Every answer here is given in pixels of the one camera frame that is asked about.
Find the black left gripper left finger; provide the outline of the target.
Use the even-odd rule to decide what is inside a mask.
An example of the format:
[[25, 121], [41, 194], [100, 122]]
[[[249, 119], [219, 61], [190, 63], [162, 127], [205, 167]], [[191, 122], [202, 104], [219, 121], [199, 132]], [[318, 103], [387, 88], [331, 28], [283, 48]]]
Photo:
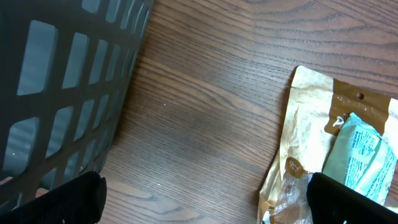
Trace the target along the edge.
[[1, 215], [1, 224], [94, 224], [106, 203], [106, 179], [89, 171]]

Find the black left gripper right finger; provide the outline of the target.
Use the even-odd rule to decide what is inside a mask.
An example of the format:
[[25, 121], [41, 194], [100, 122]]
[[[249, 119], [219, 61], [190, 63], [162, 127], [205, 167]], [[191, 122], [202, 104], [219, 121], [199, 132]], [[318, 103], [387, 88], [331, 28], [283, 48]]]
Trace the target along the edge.
[[397, 214], [332, 178], [316, 172], [307, 187], [314, 224], [397, 224]]

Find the teal white snack packet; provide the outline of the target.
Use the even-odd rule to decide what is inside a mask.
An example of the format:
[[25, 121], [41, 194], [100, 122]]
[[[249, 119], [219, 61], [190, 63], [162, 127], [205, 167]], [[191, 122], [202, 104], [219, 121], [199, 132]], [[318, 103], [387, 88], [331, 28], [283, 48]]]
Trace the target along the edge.
[[396, 163], [393, 148], [376, 129], [351, 113], [338, 133], [322, 173], [384, 205]]

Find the beige brown paper pouch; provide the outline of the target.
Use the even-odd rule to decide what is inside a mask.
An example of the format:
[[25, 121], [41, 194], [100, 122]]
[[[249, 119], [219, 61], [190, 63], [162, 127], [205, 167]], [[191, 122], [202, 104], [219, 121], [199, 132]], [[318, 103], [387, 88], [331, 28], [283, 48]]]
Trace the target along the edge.
[[351, 113], [370, 124], [397, 156], [397, 100], [299, 66], [277, 155], [259, 193], [259, 223], [313, 223], [307, 186], [322, 173]]

